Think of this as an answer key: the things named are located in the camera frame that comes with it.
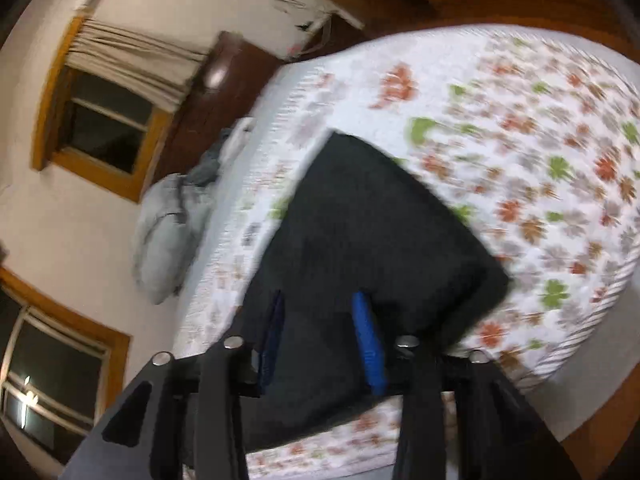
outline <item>window frame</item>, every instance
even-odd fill
[[[66,53],[83,21],[82,16],[76,16],[71,21],[49,70],[33,135],[31,167],[41,171],[52,162],[99,187],[139,202],[150,183],[153,168],[164,146],[168,127],[173,119],[171,113],[152,107],[132,173],[115,168],[70,146],[60,146],[65,106],[71,101],[73,84],[80,72],[65,66]]]
[[[33,406],[33,409],[39,412],[41,416],[44,416],[46,419],[55,424],[58,424],[59,426],[62,426],[63,428],[66,428],[69,431],[87,436],[89,430],[86,428],[82,428],[78,424],[78,422],[83,422],[85,425],[88,424],[93,426],[94,424],[98,423],[100,416],[104,413],[106,406],[105,394],[107,386],[106,380],[108,373],[108,363],[111,357],[110,348],[99,341],[87,338],[85,335],[77,332],[76,330],[73,330],[67,325],[57,322],[55,319],[41,312],[37,307],[28,303],[25,299],[17,296],[10,288],[7,288],[5,286],[2,286],[0,288],[2,288],[5,294],[13,298],[16,303],[22,306],[20,314],[18,314],[18,319],[14,324],[9,343],[2,358],[2,368],[0,370],[0,390],[6,390],[9,394],[16,397],[21,402],[25,402],[25,394],[20,390],[31,390],[41,400],[44,400],[44,404],[51,406],[54,410],[63,413],[72,420],[66,420],[57,415],[55,412],[49,411],[49,409],[46,408],[42,403]],[[57,400],[47,395],[45,392],[37,389],[37,387],[33,386],[31,383],[28,387],[20,387],[22,384],[22,378],[18,377],[17,374],[11,371],[10,366],[14,357],[17,340],[23,327],[26,324],[33,326],[36,330],[39,330],[40,332],[61,342],[62,344],[74,348],[77,351],[91,355],[94,358],[100,359],[100,375],[98,377],[98,388],[96,391],[94,416],[88,417],[74,410],[73,408],[61,404]],[[5,406],[3,405],[0,412],[2,412],[2,414],[6,416],[4,409]]]
[[[80,314],[55,302],[51,298],[40,293],[28,283],[15,276],[12,272],[0,267],[0,285],[8,291],[23,309],[16,321],[16,326],[24,322],[24,317],[29,314],[28,308],[35,309],[35,317],[41,314],[41,319],[48,319],[49,324],[56,323],[60,328],[66,328],[79,336],[84,336],[89,342],[99,344],[106,353],[103,361],[104,370],[101,372],[101,385],[99,387],[99,399],[95,412],[95,420],[98,420],[104,410],[114,402],[122,391],[124,373],[129,353],[130,336],[104,325],[96,323]],[[14,326],[15,337],[19,332]],[[7,352],[11,353],[13,347],[7,346]],[[4,383],[9,370],[0,367],[0,384]]]

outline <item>bed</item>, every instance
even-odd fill
[[[223,333],[288,197],[338,129],[389,154],[501,259],[514,286],[452,352],[489,352],[566,437],[640,360],[639,82],[638,65],[600,44],[496,25],[399,34],[283,67],[218,183],[175,355]],[[389,399],[252,453],[250,476],[388,478],[400,410]]]

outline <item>wooden floor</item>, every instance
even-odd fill
[[[562,441],[583,480],[602,475],[639,420],[640,364],[604,406]],[[640,478],[640,472],[629,478]]]

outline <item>wooden headboard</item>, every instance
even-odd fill
[[[249,113],[283,63],[239,34],[221,32],[174,117],[151,182],[193,168],[223,128]]]

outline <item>window pane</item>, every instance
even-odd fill
[[[151,115],[152,105],[145,98],[86,72],[78,73],[74,97],[124,115],[142,125],[146,124]]]
[[[119,170],[133,173],[144,133],[81,105],[71,107],[70,131],[66,142],[87,155]]]
[[[0,361],[20,313],[20,305],[0,288]]]
[[[9,393],[5,393],[6,416],[18,428],[22,426],[22,403]],[[23,431],[40,444],[53,458],[66,464],[84,437],[51,422],[31,408],[24,412]]]
[[[41,392],[93,417],[102,361],[68,346],[28,322],[22,325],[9,370]]]

